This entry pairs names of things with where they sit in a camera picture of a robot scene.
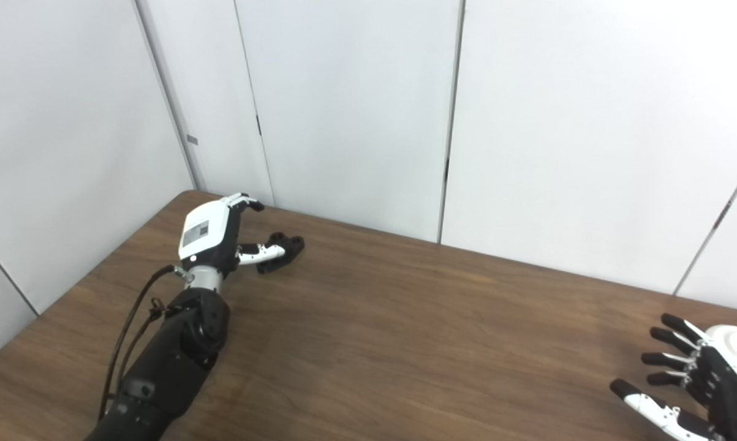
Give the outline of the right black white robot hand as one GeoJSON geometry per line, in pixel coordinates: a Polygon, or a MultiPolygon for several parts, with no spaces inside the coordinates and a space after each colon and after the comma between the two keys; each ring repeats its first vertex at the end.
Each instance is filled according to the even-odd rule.
{"type": "Polygon", "coordinates": [[[737,326],[721,324],[702,330],[669,313],[662,314],[660,321],[662,327],[650,329],[651,337],[679,354],[643,353],[643,364],[662,368],[649,374],[646,382],[681,388],[706,415],[668,404],[624,379],[612,380],[612,393],[671,439],[737,440],[737,326]]]}

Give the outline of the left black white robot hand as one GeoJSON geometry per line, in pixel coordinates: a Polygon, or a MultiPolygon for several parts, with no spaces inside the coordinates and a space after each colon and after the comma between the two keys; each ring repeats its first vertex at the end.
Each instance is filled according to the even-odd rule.
{"type": "Polygon", "coordinates": [[[204,203],[188,213],[178,246],[181,267],[191,273],[208,267],[226,277],[240,265],[260,265],[284,258],[287,248],[279,243],[238,243],[241,215],[246,209],[262,211],[263,203],[248,194],[237,193],[204,203]]]}

